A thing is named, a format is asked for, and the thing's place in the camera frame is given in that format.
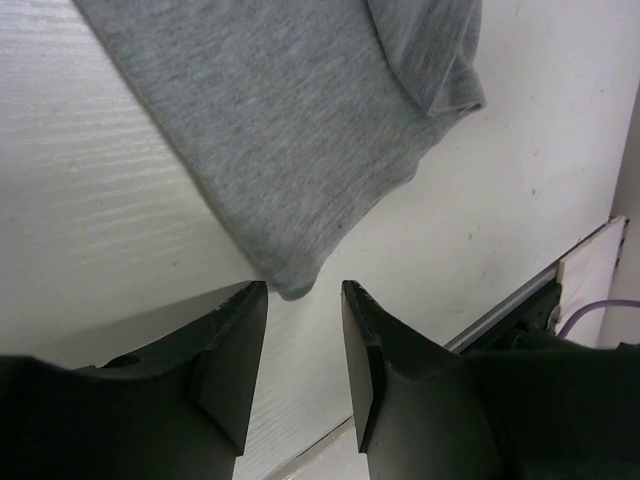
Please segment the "gray t-shirt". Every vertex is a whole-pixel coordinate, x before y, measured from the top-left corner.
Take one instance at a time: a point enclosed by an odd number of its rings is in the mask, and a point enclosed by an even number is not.
[[[283,296],[484,104],[480,0],[75,0]]]

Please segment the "white wood-grain panel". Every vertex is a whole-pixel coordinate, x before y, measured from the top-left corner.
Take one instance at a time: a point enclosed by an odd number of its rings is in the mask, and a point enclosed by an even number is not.
[[[485,0],[488,108],[358,224],[311,294],[271,295],[237,478],[264,477],[350,414],[342,279],[446,342],[606,221],[639,23],[636,0]],[[3,352],[94,361],[51,346],[255,278],[70,0],[0,2],[0,112]],[[130,348],[103,337],[114,355]]]

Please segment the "purple cable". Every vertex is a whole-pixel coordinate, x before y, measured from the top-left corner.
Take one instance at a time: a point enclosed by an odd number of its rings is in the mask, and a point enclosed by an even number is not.
[[[584,317],[587,313],[597,310],[598,308],[606,307],[633,307],[640,308],[640,300],[600,300],[599,302],[588,303],[584,307],[579,308],[573,315],[569,317],[567,323],[558,332],[558,337],[565,338],[569,331],[574,327],[578,320]]]

